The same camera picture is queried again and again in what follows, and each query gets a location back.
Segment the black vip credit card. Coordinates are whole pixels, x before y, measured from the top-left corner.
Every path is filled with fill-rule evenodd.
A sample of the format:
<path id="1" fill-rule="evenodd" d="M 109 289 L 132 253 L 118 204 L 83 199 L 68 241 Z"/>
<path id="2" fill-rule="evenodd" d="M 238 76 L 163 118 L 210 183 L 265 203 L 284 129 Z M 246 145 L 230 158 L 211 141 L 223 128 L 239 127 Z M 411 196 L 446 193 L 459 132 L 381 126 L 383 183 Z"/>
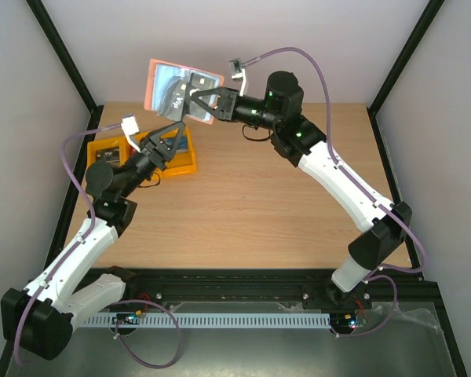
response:
<path id="1" fill-rule="evenodd" d="M 159 102 L 158 114 L 174 122 L 184 118 L 184 99 L 188 82 L 185 78 L 173 77 L 167 84 Z"/>

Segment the tan leather card holder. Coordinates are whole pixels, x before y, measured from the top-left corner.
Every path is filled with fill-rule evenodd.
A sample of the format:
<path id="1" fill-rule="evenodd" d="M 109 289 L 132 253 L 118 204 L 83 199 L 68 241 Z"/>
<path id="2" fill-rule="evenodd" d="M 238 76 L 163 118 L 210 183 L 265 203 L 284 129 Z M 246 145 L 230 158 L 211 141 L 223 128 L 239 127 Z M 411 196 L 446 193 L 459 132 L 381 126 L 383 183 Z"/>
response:
<path id="1" fill-rule="evenodd" d="M 212 124 L 214 117 L 195 103 L 186 103 L 192 90 L 211 90 L 224 83 L 212 72 L 150 59 L 144 95 L 144 110 L 178 122 L 185 117 Z"/>

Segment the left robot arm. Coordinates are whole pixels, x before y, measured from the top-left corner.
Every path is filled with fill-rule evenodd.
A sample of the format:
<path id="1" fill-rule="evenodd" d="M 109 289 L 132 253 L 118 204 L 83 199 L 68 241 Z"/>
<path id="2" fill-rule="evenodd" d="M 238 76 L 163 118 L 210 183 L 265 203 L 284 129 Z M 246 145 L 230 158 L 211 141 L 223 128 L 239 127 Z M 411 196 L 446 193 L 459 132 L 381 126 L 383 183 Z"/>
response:
<path id="1" fill-rule="evenodd" d="M 26 350 L 45 360 L 56 358 L 68 345 L 75 330 L 105 307 L 122 300 L 133 274 L 114 267 L 94 283 L 79 289 L 94 262 L 126 231 L 137 203 L 129 195 L 165 170 L 179 149 L 185 124 L 175 122 L 149 132 L 135 141 L 139 128 L 134 118 L 119 128 L 134 153 L 122 165 L 101 159 L 86 171 L 86 187 L 73 183 L 89 211 L 68 245 L 25 288 L 9 289 L 1 300 L 5 339 L 13 342 L 18 365 Z"/>

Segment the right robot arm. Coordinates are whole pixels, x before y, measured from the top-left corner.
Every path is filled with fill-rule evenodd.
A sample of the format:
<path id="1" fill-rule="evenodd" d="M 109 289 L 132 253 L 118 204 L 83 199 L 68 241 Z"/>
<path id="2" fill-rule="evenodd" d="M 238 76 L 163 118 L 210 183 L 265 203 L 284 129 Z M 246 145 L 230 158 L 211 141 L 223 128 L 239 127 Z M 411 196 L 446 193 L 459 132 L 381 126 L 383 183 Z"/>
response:
<path id="1" fill-rule="evenodd" d="M 370 187 L 328 145 L 327 135 L 303 116 L 303 95 L 293 73 L 276 71 L 267 79 L 263 99 L 227 87 L 188 86 L 185 101 L 218 120 L 269 130 L 278 154 L 321 184 L 354 221 L 360 235 L 327 288 L 328 302 L 341 308 L 353 300 L 353 288 L 405 241 L 412 211 Z"/>

